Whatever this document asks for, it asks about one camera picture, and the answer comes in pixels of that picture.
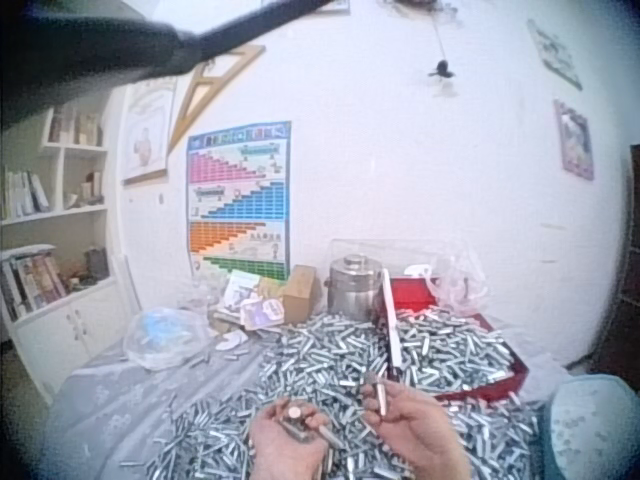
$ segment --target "wooden triangle frame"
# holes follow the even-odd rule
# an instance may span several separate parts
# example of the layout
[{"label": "wooden triangle frame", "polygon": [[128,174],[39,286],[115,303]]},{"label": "wooden triangle frame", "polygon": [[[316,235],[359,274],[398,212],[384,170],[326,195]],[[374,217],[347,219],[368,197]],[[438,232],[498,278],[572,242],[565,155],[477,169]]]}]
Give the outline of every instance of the wooden triangle frame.
[{"label": "wooden triangle frame", "polygon": [[[220,91],[264,51],[265,47],[262,45],[243,45],[231,50],[225,55],[237,55],[239,59],[220,77],[205,77],[206,63],[201,63],[195,68],[191,84],[182,101],[175,127],[173,127],[173,134],[169,142],[169,153],[176,147],[189,128],[191,128],[193,122],[196,121]],[[201,87],[209,87],[209,90],[198,100],[196,105],[193,105],[193,108],[190,108],[193,104],[194,95]]]}]

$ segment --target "hand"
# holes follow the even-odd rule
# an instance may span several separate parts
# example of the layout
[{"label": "hand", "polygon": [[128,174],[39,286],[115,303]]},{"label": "hand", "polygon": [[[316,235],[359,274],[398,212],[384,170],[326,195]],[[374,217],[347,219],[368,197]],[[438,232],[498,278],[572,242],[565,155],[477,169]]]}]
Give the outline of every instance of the hand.
[{"label": "hand", "polygon": [[387,414],[380,417],[374,389],[364,385],[364,421],[411,464],[418,480],[469,480],[469,460],[440,404],[426,393],[380,381],[387,392]]},{"label": "hand", "polygon": [[[285,410],[297,406],[311,431],[312,440],[294,440],[278,423]],[[253,419],[249,432],[256,447],[256,461],[251,480],[310,480],[328,450],[327,442],[315,430],[329,425],[329,418],[311,404],[280,398]]]}]

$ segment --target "bookshelf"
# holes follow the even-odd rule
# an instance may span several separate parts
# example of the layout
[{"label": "bookshelf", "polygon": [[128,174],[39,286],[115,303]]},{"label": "bookshelf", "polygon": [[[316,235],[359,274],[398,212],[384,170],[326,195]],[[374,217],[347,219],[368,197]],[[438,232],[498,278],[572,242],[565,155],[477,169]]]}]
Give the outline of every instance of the bookshelf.
[{"label": "bookshelf", "polygon": [[[41,260],[34,256],[35,288],[43,293],[44,303],[34,306],[25,298],[29,295],[19,291],[19,299],[29,307],[24,309],[15,301],[8,306],[7,300],[15,299],[5,294],[7,285],[12,287],[6,281],[11,270],[0,271],[4,275],[2,320],[47,402],[74,369],[123,335],[127,323],[122,290],[110,258],[108,222],[113,202],[109,203],[102,186],[104,181],[114,181],[108,174],[115,171],[107,168],[111,156],[104,146],[109,99],[110,92],[81,98],[2,133],[0,247],[7,252],[29,245],[52,245],[55,248],[50,255],[66,290],[61,295],[56,287],[52,294],[44,287],[48,295],[42,292],[47,275],[53,283],[55,275],[38,268]],[[7,187],[12,189],[10,195],[5,193]],[[82,278],[89,271],[85,252],[92,248],[106,249],[108,275],[84,289],[71,288],[70,278]],[[19,282],[24,271],[14,275]]]}]

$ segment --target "door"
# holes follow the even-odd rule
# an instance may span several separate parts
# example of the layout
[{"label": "door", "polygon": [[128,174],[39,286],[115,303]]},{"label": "door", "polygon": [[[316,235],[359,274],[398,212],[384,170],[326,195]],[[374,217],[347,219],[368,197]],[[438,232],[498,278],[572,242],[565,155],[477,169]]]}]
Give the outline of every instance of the door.
[{"label": "door", "polygon": [[17,330],[25,363],[51,396],[65,379],[89,360],[71,311],[59,308]]},{"label": "door", "polygon": [[615,317],[596,352],[592,371],[610,373],[640,390],[640,145],[632,148],[631,242]]},{"label": "door", "polygon": [[115,284],[76,300],[69,308],[92,357],[125,333],[126,314]]}]

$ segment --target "white shelf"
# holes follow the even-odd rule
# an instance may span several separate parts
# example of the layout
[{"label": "white shelf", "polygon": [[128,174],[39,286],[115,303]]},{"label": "white shelf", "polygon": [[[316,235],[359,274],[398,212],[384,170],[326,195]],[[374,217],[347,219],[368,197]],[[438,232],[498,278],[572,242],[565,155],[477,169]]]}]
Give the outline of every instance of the white shelf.
[{"label": "white shelf", "polygon": [[29,323],[31,323],[31,321],[35,320],[36,318],[40,318],[43,315],[47,315],[51,312],[53,312],[54,310],[57,310],[59,308],[64,307],[65,305],[69,304],[70,302],[79,300],[82,297],[86,297],[87,295],[91,295],[94,292],[97,292],[98,290],[102,290],[105,287],[108,287],[109,285],[113,285],[116,282],[114,277],[109,277],[106,278],[100,282],[98,282],[97,284],[93,285],[92,287],[86,288],[84,290],[80,290],[78,292],[72,292],[69,295],[67,295],[64,298],[61,298],[59,300],[56,300],[53,303],[50,303],[49,305],[42,307],[38,310],[34,310],[33,312],[25,315],[22,318],[19,318],[18,320],[16,320],[15,322],[13,322],[13,328],[20,328],[23,327]]},{"label": "white shelf", "polygon": [[87,160],[101,158],[107,153],[105,147],[93,147],[91,145],[74,145],[63,143],[47,142],[40,149],[43,155],[56,155],[60,150],[64,149],[65,155],[75,158],[85,158]]},{"label": "white shelf", "polygon": [[88,207],[70,208],[69,210],[62,210],[59,212],[36,213],[34,215],[28,215],[26,217],[3,220],[2,222],[0,222],[0,226],[7,227],[9,225],[16,225],[18,223],[33,222],[36,220],[45,220],[49,218],[66,217],[67,215],[76,215],[79,213],[101,212],[106,209],[106,205],[91,205]]}]

